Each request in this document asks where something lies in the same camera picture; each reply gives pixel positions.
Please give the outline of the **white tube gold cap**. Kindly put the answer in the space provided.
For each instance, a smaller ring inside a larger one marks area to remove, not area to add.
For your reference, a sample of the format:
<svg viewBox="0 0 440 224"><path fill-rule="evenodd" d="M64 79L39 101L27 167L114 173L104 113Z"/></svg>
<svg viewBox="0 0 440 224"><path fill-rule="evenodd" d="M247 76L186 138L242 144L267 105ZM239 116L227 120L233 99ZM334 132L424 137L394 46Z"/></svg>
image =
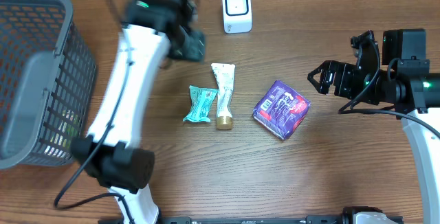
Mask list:
<svg viewBox="0 0 440 224"><path fill-rule="evenodd" d="M212 63L211 67L218 86L216 127L219 130L231 130L233 117L230 103L234 90L236 66L233 64Z"/></svg>

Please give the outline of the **teal snack wrapper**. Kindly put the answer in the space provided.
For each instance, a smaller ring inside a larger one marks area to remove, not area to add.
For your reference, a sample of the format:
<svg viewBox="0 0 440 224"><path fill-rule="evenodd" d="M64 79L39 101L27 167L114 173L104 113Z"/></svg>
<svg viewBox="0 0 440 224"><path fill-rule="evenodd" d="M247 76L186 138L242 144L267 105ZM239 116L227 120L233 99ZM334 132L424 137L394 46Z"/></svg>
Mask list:
<svg viewBox="0 0 440 224"><path fill-rule="evenodd" d="M218 93L217 89L200 88L189 86L190 99L192 106L188 115L183 119L184 122L207 122L210 123L208 117L210 108Z"/></svg>

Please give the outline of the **purple pad package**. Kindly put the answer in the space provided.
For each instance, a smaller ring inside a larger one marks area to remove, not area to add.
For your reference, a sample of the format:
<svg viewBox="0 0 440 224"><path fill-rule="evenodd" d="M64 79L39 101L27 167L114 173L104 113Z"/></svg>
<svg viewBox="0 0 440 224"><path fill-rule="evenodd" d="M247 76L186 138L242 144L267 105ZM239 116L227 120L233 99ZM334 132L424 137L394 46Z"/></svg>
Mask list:
<svg viewBox="0 0 440 224"><path fill-rule="evenodd" d="M304 120L310 101L276 80L253 109L253 118L281 140L286 140Z"/></svg>

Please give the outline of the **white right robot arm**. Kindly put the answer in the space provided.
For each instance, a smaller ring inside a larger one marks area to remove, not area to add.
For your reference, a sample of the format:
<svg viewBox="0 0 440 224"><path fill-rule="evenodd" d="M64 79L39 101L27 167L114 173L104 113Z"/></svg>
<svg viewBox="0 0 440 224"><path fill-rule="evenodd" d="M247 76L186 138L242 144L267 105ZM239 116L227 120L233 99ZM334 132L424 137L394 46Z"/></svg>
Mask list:
<svg viewBox="0 0 440 224"><path fill-rule="evenodd" d="M350 39L356 64L326 60L307 79L316 91L349 99L338 113L392 115L402 123L416 166L423 222L439 222L439 74L430 72L424 29L368 30Z"/></svg>

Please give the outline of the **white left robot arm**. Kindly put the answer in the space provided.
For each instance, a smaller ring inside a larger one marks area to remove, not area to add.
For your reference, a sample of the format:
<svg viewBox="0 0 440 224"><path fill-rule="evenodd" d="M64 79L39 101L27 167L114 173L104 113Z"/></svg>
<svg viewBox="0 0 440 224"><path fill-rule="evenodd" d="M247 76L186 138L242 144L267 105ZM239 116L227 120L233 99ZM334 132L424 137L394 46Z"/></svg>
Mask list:
<svg viewBox="0 0 440 224"><path fill-rule="evenodd" d="M120 20L118 52L100 109L71 153L106 188L121 223L157 223L149 189L155 156L141 148L141 129L155 77L167 58L201 62L205 37L191 23L198 0L131 0Z"/></svg>

